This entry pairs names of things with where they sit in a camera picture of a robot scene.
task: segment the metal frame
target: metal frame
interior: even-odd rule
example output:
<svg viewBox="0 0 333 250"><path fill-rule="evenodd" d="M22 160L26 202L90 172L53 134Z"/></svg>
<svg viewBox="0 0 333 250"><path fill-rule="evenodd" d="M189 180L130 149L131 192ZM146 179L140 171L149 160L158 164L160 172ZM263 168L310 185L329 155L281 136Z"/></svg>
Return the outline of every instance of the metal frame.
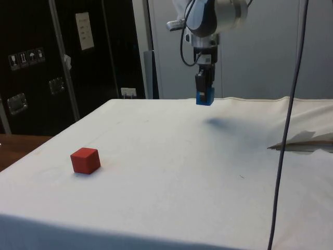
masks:
<svg viewBox="0 0 333 250"><path fill-rule="evenodd" d="M110 60L111 60L113 80L114 80L114 84L116 85L117 98L119 98L119 88L118 88L118 84L117 84L116 71L115 71L115 66L114 66L114 62L113 62L113 54L112 54L112 48L111 48L109 26L108 26L108 21L107 21L106 12L105 12L104 0L101 0L101 5L102 5L102 10L103 10L103 19L104 19L106 37L107 37L107 40L108 40L108 49L109 49L109 56L110 56Z"/></svg>
<svg viewBox="0 0 333 250"><path fill-rule="evenodd" d="M4 130L6 134L11 134L11 129L9 126L9 122L6 116L6 112L5 112L5 108L1 99L1 95L0 95L0 120L4 126Z"/></svg>
<svg viewBox="0 0 333 250"><path fill-rule="evenodd" d="M67 84L67 88L68 88L68 92L69 92L69 98L70 98L70 101L71 101L71 104L72 104L72 110L73 110L74 118L75 118L75 121L78 121L80 119L80 113L79 113L78 104L76 102L76 97L75 97L75 92L74 92L74 87L73 87L71 74L70 74L69 69L67 68L66 63L63 59L66 51L65 51L65 45L63 44L61 28L60 28L60 23L59 23L59 18L58 18L58 13L57 13L55 0L48 0L48 4L49 4L49 7L50 7L50 11L51 11L53 26L54 26L54 30L55 30L55 33L56 33L57 44L58 44L58 48L59 48L61 64L62 64L63 72L64 72L64 75L65 75L65 79L66 79L66 84Z"/></svg>
<svg viewBox="0 0 333 250"><path fill-rule="evenodd" d="M149 11L147 0L132 0L133 13L135 19L136 37L139 46L142 77L144 82L145 96L148 99L149 93L147 86L150 76L147 76L145 65L145 53L152 50L152 39L150 35Z"/></svg>

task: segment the metal handle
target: metal handle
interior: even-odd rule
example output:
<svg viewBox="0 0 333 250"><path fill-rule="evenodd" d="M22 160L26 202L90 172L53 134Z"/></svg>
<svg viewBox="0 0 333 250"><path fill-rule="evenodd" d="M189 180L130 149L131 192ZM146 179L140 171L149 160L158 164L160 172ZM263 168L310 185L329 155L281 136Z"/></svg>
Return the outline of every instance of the metal handle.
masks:
<svg viewBox="0 0 333 250"><path fill-rule="evenodd" d="M17 115L28 108L27 99L24 93L9 98L7 104L12 116Z"/></svg>

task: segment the wooden surface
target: wooden surface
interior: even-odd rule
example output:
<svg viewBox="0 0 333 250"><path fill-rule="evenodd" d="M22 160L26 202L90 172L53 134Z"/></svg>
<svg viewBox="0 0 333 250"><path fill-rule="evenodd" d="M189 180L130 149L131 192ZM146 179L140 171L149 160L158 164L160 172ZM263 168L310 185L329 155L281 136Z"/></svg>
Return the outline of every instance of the wooden surface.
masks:
<svg viewBox="0 0 333 250"><path fill-rule="evenodd" d="M0 172L51 138L50 136L0 134Z"/></svg>

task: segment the white panel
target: white panel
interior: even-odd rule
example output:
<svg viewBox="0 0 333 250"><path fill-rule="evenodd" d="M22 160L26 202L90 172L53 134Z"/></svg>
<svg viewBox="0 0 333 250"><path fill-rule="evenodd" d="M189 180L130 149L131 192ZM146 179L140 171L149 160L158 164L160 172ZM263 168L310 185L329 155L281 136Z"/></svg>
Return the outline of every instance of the white panel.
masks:
<svg viewBox="0 0 333 250"><path fill-rule="evenodd" d="M304 2L305 0L301 0L301 9ZM310 0L297 96L333 98L332 66L333 2Z"/></svg>
<svg viewBox="0 0 333 250"><path fill-rule="evenodd" d="M177 18L171 0L149 0L160 97L164 99L190 98L196 95L195 74L198 66L185 66L180 56L181 31L169 32L168 21ZM193 61L193 49L184 43L184 56ZM216 64L215 97L222 97L221 60Z"/></svg>
<svg viewBox="0 0 333 250"><path fill-rule="evenodd" d="M245 25L222 34L224 96L289 95L304 2L254 0ZM333 98L332 43L332 1L310 1L297 97Z"/></svg>
<svg viewBox="0 0 333 250"><path fill-rule="evenodd" d="M245 24L222 33L223 93L278 98L290 92L299 1L254 0Z"/></svg>

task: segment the door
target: door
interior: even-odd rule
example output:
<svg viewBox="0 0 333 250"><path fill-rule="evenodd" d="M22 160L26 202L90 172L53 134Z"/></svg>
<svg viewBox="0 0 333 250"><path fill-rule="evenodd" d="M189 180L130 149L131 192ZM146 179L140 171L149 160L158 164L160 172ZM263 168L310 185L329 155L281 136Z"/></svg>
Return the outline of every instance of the door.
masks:
<svg viewBox="0 0 333 250"><path fill-rule="evenodd" d="M11 132L59 133L74 117L48 2L3 2L0 21L0 93Z"/></svg>
<svg viewBox="0 0 333 250"><path fill-rule="evenodd" d="M70 72L80 117L84 117L119 96L101 1L55 3L65 51L71 58Z"/></svg>

